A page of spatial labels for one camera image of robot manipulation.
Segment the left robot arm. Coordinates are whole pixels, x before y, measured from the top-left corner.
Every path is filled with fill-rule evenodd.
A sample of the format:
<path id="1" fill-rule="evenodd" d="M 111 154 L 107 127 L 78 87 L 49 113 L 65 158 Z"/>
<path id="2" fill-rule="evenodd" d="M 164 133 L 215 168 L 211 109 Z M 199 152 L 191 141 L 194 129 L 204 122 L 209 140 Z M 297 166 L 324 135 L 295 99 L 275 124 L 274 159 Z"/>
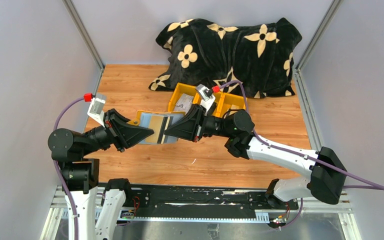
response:
<path id="1" fill-rule="evenodd" d="M 121 208 L 134 200 L 128 179 L 111 179 L 105 186 L 102 209 L 96 217 L 100 161 L 87 155 L 111 146 L 124 152 L 152 134 L 152 129 L 130 124 L 115 109 L 103 114 L 103 125 L 85 133 L 58 128 L 50 134 L 48 147 L 70 211 L 70 240 L 113 239 Z"/>

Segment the gold striped credit card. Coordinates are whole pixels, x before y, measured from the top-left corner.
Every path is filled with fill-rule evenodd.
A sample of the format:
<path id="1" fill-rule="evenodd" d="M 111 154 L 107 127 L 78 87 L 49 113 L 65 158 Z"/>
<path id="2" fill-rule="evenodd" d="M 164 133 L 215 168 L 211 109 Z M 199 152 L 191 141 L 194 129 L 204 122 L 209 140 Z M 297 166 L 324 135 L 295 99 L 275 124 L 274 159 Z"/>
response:
<path id="1" fill-rule="evenodd" d="M 152 115 L 148 128 L 153 134 L 145 138 L 144 143 L 148 145 L 173 144 L 178 141 L 177 137 L 166 135 L 165 130 L 173 123 L 173 116 Z"/>

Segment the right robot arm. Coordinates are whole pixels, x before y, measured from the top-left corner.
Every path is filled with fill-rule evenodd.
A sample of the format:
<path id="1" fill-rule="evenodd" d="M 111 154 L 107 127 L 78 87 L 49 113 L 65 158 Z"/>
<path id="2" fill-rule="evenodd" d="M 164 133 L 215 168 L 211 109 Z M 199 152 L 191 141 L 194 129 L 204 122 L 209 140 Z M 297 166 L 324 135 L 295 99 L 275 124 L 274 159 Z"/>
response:
<path id="1" fill-rule="evenodd" d="M 246 110 L 216 117 L 207 115 L 202 106 L 193 104 L 187 114 L 164 133 L 192 142 L 203 137 L 226 137 L 224 146 L 232 156 L 269 162 L 299 174 L 296 178 L 272 180 L 266 190 L 268 199 L 287 202 L 314 197 L 325 204 L 339 203 L 347 170 L 333 149 L 288 146 L 254 133 L 254 127 Z"/>

